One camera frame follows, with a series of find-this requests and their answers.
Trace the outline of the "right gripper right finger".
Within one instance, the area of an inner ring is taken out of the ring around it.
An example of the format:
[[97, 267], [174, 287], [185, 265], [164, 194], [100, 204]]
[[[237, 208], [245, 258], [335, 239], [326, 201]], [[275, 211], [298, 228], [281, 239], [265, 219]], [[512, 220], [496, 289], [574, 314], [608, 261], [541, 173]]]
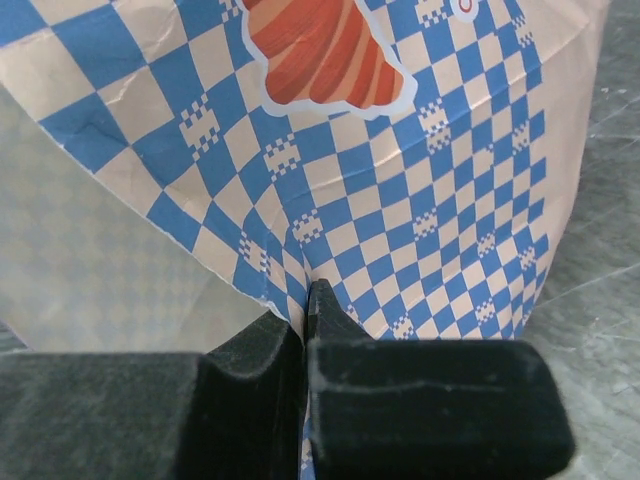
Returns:
[[575, 439], [551, 371], [516, 340], [376, 340], [315, 281], [306, 314], [319, 479], [547, 479]]

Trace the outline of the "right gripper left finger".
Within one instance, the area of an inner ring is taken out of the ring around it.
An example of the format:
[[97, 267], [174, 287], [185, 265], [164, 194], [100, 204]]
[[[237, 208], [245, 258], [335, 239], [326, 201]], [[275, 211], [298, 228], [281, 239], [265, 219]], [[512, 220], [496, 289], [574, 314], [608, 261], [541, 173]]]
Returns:
[[269, 313], [206, 354], [5, 354], [1, 475], [294, 479], [302, 363]]

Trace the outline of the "checkered paper bag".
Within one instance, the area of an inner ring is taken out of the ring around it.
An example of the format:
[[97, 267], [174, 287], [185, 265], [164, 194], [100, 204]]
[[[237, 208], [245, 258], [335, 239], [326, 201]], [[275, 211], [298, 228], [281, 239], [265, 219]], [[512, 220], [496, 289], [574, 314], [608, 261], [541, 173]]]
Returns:
[[[1, 85], [91, 178], [299, 336], [329, 282], [376, 340], [519, 340], [574, 203], [606, 1], [5, 1]], [[180, 279], [118, 256], [129, 229], [61, 216], [46, 165], [2, 195], [1, 281], [37, 268], [137, 280], [28, 353], [201, 353], [213, 318], [163, 312]]]

